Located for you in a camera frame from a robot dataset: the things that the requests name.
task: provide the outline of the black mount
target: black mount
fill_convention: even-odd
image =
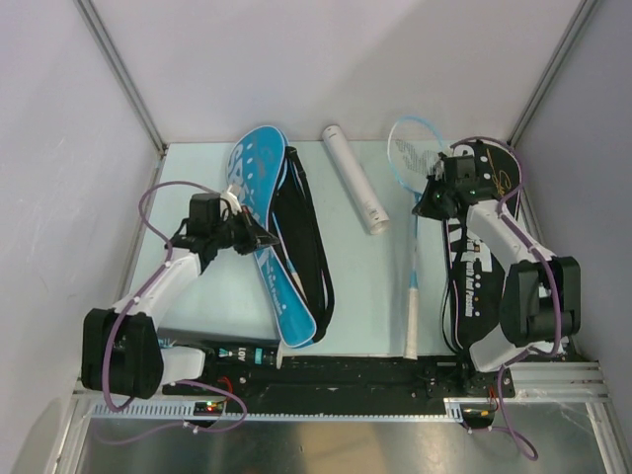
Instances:
[[[174,247],[188,249],[199,256],[202,271],[220,249],[232,247],[239,255],[248,255],[278,243],[277,237],[252,218],[247,207],[238,213],[232,212],[230,207],[220,211],[221,202],[220,193],[193,195],[189,201],[189,218],[182,221],[171,238]],[[187,228],[185,234],[180,233],[183,227]]]
[[[580,264],[572,257],[553,257],[549,262],[557,285],[562,314],[562,337],[580,330]],[[537,341],[552,341],[555,336],[555,311],[550,295],[540,297],[540,285],[551,290],[542,264],[519,262],[507,275],[501,300],[501,328],[517,348]]]
[[[497,199],[496,187],[491,179],[484,178],[489,165],[474,156],[446,156],[439,153],[442,170],[440,177],[428,176],[428,185],[422,200],[413,213],[434,220],[458,218],[464,221],[467,209],[480,200]]]

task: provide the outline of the white tube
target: white tube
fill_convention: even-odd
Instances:
[[[323,131],[322,136],[338,172],[343,177],[347,189],[354,199],[366,229],[371,235],[382,233],[388,228],[390,219],[366,178],[364,170],[357,162],[354,151],[343,131],[337,125],[329,125]]]

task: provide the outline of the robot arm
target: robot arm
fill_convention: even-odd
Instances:
[[[84,320],[81,380],[102,390],[107,339],[125,312],[112,347],[112,393],[150,398],[162,386],[201,376],[205,353],[199,349],[161,349],[156,331],[176,298],[198,278],[220,249],[241,255],[274,245],[277,238],[255,222],[237,200],[238,191],[193,195],[189,217],[171,239],[172,252],[164,269],[111,309],[93,309]]]
[[[534,343],[555,339],[554,296],[560,303],[561,336],[577,333],[581,283],[575,259],[556,257],[523,232],[505,207],[499,212],[496,189],[481,167],[473,156],[441,155],[413,212],[435,220],[458,218],[485,242],[505,270],[500,322],[469,349],[476,369],[489,372]],[[552,271],[555,295],[541,260]]]

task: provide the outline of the black strap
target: black strap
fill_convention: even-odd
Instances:
[[[325,336],[334,312],[334,287],[307,175],[296,149],[286,147],[284,159],[288,170],[273,199],[272,214],[282,235],[285,251],[301,279],[305,303],[316,321],[316,334],[312,340],[318,342]],[[276,253],[283,258],[280,244]]]

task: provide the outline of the table surface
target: table surface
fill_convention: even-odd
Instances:
[[[410,272],[410,209],[412,197],[391,174],[384,141],[352,143],[357,159],[391,224],[381,235],[363,227],[343,181],[322,142],[295,142],[307,173],[325,252],[334,283],[336,306],[325,338],[288,354],[400,356],[406,332],[406,298]],[[225,165],[230,143],[172,144],[161,182],[187,180],[221,191],[226,188]],[[173,234],[197,190],[169,187],[158,192],[151,221]],[[445,289],[445,261],[440,223],[420,219],[419,354],[450,354],[440,332],[440,308]],[[161,241],[145,232],[132,279],[138,287],[163,258]],[[222,251],[169,310],[161,327],[278,340],[268,294],[253,257]]]

